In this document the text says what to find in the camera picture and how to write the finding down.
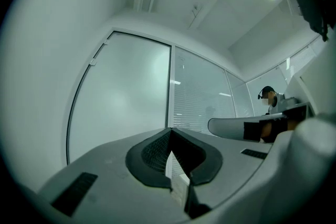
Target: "person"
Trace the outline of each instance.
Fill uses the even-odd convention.
[[[275,105],[277,99],[275,99],[277,92],[271,86],[265,86],[259,92],[258,99],[268,100],[267,104],[269,105],[268,113],[272,109],[272,105]],[[290,119],[273,119],[259,122],[261,127],[261,143],[272,143],[276,139],[277,135],[283,131],[294,130],[296,126],[299,124],[297,120]]]
[[[258,94],[258,99],[264,99],[266,101],[266,99],[268,101],[266,101],[266,104],[269,105],[270,107],[268,108],[268,113],[266,113],[266,115],[269,115],[270,109],[271,109],[271,105],[274,102],[274,97],[277,95],[277,92],[271,87],[271,86],[265,86],[263,87],[263,89],[259,92]]]

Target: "white panel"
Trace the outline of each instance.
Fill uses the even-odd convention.
[[[0,143],[16,182],[38,192],[67,165],[75,80],[125,1],[12,2],[0,36]]]
[[[322,40],[322,36],[319,36],[316,40],[314,40],[309,46],[315,52],[316,55],[319,55],[322,50],[326,47],[328,43]]]
[[[315,113],[336,113],[336,35],[301,75],[305,88],[315,104]]]
[[[225,71],[180,48],[175,55],[174,126],[210,134],[209,119],[235,118]]]
[[[289,84],[290,79],[294,76],[294,74],[308,64],[313,58],[315,58],[315,53],[310,47],[306,47],[294,56],[290,57],[289,61],[287,60],[286,62],[280,64],[281,72],[285,76],[287,84]]]
[[[268,105],[262,103],[262,99],[258,99],[258,94],[265,86],[271,86],[277,93],[284,93],[287,87],[285,79],[278,67],[273,68],[264,75],[246,83],[251,94],[252,104],[255,116],[265,115],[268,112]]]
[[[170,47],[113,34],[76,99],[70,161],[90,149],[166,126]]]
[[[247,90],[246,83],[238,79],[236,76],[227,73],[229,83],[232,90],[233,99],[235,102],[235,110],[237,118],[253,117],[253,108],[251,98]]]
[[[230,47],[263,19],[280,0],[219,0],[199,29]]]

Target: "window blinds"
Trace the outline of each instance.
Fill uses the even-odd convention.
[[[225,71],[190,52],[176,48],[174,127],[211,134],[211,118],[235,118]]]
[[[308,64],[314,57],[314,51],[310,47],[306,47],[290,57],[286,62],[280,64],[281,72],[284,75],[287,84],[289,84],[290,79],[294,74]]]

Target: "white wall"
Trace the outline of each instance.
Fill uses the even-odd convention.
[[[302,72],[315,113],[336,113],[336,34],[329,31],[328,45]]]
[[[66,165],[71,88],[125,0],[15,0],[0,36],[0,133],[15,178],[38,190]]]
[[[116,27],[121,30],[127,29],[142,33],[161,42],[176,44],[241,77],[240,70],[227,49],[222,48],[221,51],[213,49],[214,41],[209,37],[201,35],[196,30],[187,30],[182,22],[167,16],[125,9],[113,16],[107,25],[110,25],[111,28]]]
[[[317,35],[302,16],[290,15],[277,6],[229,51],[243,79],[249,81],[298,52]]]

